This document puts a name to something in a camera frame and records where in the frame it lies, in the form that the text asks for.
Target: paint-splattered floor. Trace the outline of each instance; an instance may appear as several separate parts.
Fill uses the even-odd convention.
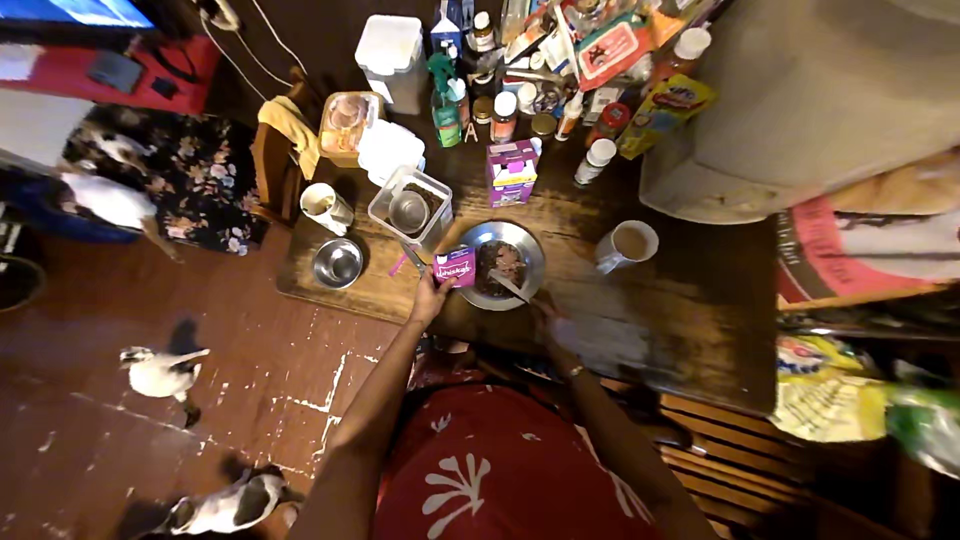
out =
[[[129,538],[162,505],[230,481],[230,458],[280,466],[306,491],[324,441],[396,327],[280,296],[289,234],[238,258],[43,238],[49,283],[0,314],[0,537]],[[191,431],[173,400],[134,394],[124,347],[196,325]],[[279,515],[257,537],[281,538]]]

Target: wooden table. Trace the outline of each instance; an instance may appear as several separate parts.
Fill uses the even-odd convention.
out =
[[[636,196],[639,160],[621,158],[581,189],[573,183],[586,153],[584,133],[547,141],[537,184],[526,205],[491,209],[484,172],[488,134],[481,143],[443,149],[426,116],[393,118],[426,142],[425,172],[453,189],[454,223],[443,247],[478,223],[514,221],[528,229],[546,255],[545,288],[576,321],[584,361],[619,380],[643,381],[662,392],[769,414],[775,402],[776,308],[773,223],[707,226],[670,218]],[[518,138],[528,136],[521,120]],[[356,210],[348,237],[364,251],[360,278],[344,290],[320,286],[312,275],[316,249],[333,236],[301,218],[276,280],[279,292],[327,307],[400,323],[410,312],[418,274],[409,262],[390,278],[399,243],[366,208],[378,187],[363,169],[322,160],[315,181],[332,184]],[[593,267],[596,242],[617,223],[639,219],[660,236],[649,261],[607,276]],[[423,260],[431,258],[422,254]],[[484,311],[455,292],[431,331],[469,342],[542,353],[533,340],[529,307]]]

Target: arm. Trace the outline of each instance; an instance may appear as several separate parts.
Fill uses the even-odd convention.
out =
[[[406,391],[414,351],[456,282],[434,285],[432,269],[417,285],[410,318],[364,381],[344,419],[326,443],[324,459],[290,540],[370,537],[380,471]]]
[[[548,329],[560,318],[548,303],[534,300],[537,326],[557,371],[568,377],[573,401],[600,461],[616,473],[643,500],[657,520],[664,540],[708,540],[716,534],[703,512],[666,467],[653,444],[611,400],[588,370],[568,374],[583,363],[559,345]]]

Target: floral cushion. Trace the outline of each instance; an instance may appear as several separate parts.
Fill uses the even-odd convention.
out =
[[[96,131],[139,143],[146,174],[108,156]],[[258,201],[252,142],[251,128],[217,116],[98,105],[67,139],[62,156],[92,174],[146,191],[164,236],[245,255],[259,246],[268,227],[251,214]]]

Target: purple cat food pouch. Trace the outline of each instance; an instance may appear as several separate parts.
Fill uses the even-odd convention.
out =
[[[433,257],[433,276],[443,283],[456,276],[453,288],[472,287],[476,277],[477,256],[473,248],[464,248]]]

